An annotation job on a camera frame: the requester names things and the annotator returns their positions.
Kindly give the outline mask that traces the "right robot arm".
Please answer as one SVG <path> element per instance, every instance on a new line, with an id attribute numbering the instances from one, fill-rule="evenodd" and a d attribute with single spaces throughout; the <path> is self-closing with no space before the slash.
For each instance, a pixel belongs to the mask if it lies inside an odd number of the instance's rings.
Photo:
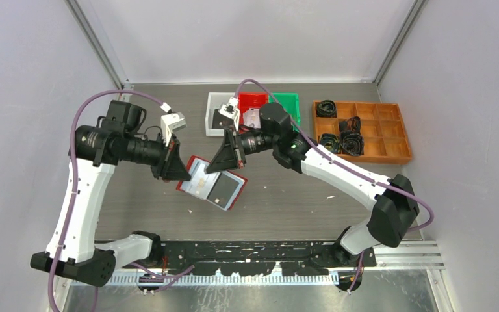
<path id="1" fill-rule="evenodd" d="M 240 111 L 234 97 L 218 112 L 227 118 L 223 123 L 224 140 L 206 168 L 208 174 L 242 168 L 248 155 L 270 150 L 282 167 L 324 181 L 369 210 L 367 219 L 340 235 L 334 252 L 341 266 L 352 266 L 370 247 L 398 247 L 411 229 L 419 208 L 405 176 L 375 174 L 331 153 L 294 127 L 279 103 L 267 103 L 259 109 L 258 129 L 239 123 Z"/>

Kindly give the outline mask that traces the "red card holder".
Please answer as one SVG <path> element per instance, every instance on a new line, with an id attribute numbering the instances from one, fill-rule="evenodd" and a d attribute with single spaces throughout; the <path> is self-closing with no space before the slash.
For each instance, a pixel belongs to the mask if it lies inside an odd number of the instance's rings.
<path id="1" fill-rule="evenodd" d="M 209 161 L 191 156 L 186 169 L 189 181 L 180 181 L 176 190 L 206 201 L 223 211 L 231 210 L 244 190 L 248 179 L 232 171 L 206 173 Z"/>

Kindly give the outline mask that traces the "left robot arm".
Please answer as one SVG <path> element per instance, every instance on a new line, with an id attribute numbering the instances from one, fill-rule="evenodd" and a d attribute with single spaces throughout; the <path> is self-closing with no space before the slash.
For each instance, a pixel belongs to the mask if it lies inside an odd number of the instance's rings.
<path id="1" fill-rule="evenodd" d="M 102 287 L 119 268 L 132 263 L 156 268 L 162 263 L 164 249 L 154 233 L 134 231 L 121 240 L 95 241 L 105 191 L 120 162 L 147 165 L 153 177 L 163 181 L 190 179 L 175 135 L 186 126 L 185 117 L 168 105 L 162 109 L 155 139 L 140 132 L 146 110 L 116 100 L 96 125 L 76 128 L 75 159 L 58 224 L 47 248 L 32 255 L 31 268 Z"/>

